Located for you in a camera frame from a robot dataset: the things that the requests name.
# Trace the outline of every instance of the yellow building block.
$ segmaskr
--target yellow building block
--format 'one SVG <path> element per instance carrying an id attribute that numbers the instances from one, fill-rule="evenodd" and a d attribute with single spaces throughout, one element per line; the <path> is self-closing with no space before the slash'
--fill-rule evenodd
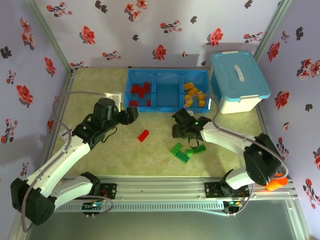
<path id="1" fill-rule="evenodd" d="M 186 107 L 187 107 L 187 108 L 190 108 L 190 107 L 192 106 L 193 102 L 194 102 L 194 100 L 191 99 L 191 100 L 188 102 L 188 104 L 186 105 Z"/>
<path id="2" fill-rule="evenodd" d="M 190 95 L 185 95 L 185 96 L 184 96 L 184 103 L 186 103 L 186 102 L 189 100 L 189 98 L 191 98 Z"/>
<path id="3" fill-rule="evenodd" d="M 189 82 L 184 85 L 184 90 L 188 91 L 190 89 L 193 89 L 194 87 L 195 85 L 192 82 Z"/>
<path id="4" fill-rule="evenodd" d="M 190 96 L 193 96 L 193 95 L 195 95 L 198 91 L 199 91 L 199 89 L 196 88 L 196 87 L 194 87 L 194 88 L 192 88 L 190 91 L 188 91 L 188 94 L 189 94 Z"/>
<path id="5" fill-rule="evenodd" d="M 197 92 L 197 94 L 203 94 L 203 93 L 204 93 L 203 91 L 198 91 Z M 200 100 L 205 100 L 205 95 L 198 95 L 197 97 L 198 97 L 199 101 Z"/>
<path id="6" fill-rule="evenodd" d="M 199 100 L 199 107 L 204 107 L 206 105 L 205 100 Z"/>

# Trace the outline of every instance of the wall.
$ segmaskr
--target wall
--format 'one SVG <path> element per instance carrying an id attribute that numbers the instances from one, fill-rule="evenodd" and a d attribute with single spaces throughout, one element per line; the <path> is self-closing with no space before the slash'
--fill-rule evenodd
<path id="1" fill-rule="evenodd" d="M 0 239 L 17 211 L 10 184 L 40 167 L 66 71 L 22 0 L 0 0 Z"/>
<path id="2" fill-rule="evenodd" d="M 72 67 L 206 67 L 257 49 L 280 0 L 30 0 Z"/>
<path id="3" fill-rule="evenodd" d="M 320 239 L 319 9 L 319 0 L 293 0 L 259 66 L 272 92 L 261 104 L 269 131 Z"/>

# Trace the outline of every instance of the red block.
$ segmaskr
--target red block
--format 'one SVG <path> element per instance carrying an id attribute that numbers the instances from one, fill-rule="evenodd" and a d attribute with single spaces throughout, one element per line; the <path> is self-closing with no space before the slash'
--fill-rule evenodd
<path id="1" fill-rule="evenodd" d="M 148 135 L 149 135 L 149 131 L 144 130 L 143 133 L 141 133 L 141 135 L 138 137 L 139 141 L 142 143 Z"/>
<path id="2" fill-rule="evenodd" d="M 138 107 L 138 101 L 131 101 L 131 102 L 129 103 L 129 105 L 130 105 L 131 107 Z"/>
<path id="3" fill-rule="evenodd" d="M 133 85 L 133 88 L 131 89 L 131 93 L 137 94 L 139 92 L 140 86 L 138 84 Z"/>
<path id="4" fill-rule="evenodd" d="M 145 82 L 143 86 L 144 86 L 144 92 L 146 94 L 150 93 L 150 83 L 149 82 Z"/>
<path id="5" fill-rule="evenodd" d="M 143 87 L 139 88 L 139 98 L 143 99 L 145 97 L 145 89 Z"/>

